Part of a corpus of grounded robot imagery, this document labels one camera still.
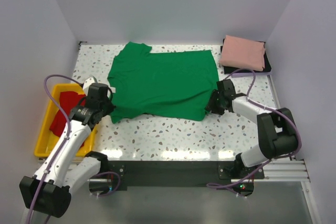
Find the green t-shirt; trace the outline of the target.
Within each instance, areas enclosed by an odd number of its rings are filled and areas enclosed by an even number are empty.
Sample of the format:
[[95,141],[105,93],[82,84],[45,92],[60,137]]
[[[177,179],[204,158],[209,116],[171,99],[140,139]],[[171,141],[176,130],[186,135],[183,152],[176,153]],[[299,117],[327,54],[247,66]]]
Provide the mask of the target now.
[[143,114],[202,121],[219,80],[210,50],[153,53],[129,42],[114,57],[107,80],[115,88],[112,123]]

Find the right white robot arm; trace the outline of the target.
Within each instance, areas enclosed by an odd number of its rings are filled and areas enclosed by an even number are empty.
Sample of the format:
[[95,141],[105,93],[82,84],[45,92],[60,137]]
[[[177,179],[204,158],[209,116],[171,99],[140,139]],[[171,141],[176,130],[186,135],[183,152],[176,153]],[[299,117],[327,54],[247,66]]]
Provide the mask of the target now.
[[301,148],[301,138],[289,109],[274,109],[237,93],[230,79],[216,84],[205,110],[218,115],[226,111],[239,114],[257,126],[258,144],[236,155],[233,164],[224,168],[228,176],[246,178],[253,168],[293,155]]

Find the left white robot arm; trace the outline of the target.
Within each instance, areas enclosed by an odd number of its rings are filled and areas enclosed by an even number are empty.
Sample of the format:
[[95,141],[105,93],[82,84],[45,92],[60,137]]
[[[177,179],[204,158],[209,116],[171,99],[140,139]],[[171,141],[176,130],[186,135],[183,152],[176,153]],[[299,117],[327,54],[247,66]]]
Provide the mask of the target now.
[[35,211],[48,217],[60,218],[67,211],[72,195],[90,178],[120,176],[110,170],[105,154],[90,151],[79,165],[69,169],[82,143],[103,117],[115,108],[111,88],[89,77],[80,84],[85,104],[77,104],[69,114],[60,108],[66,125],[55,147],[33,176],[25,176],[19,183],[24,204],[28,209],[26,223]]

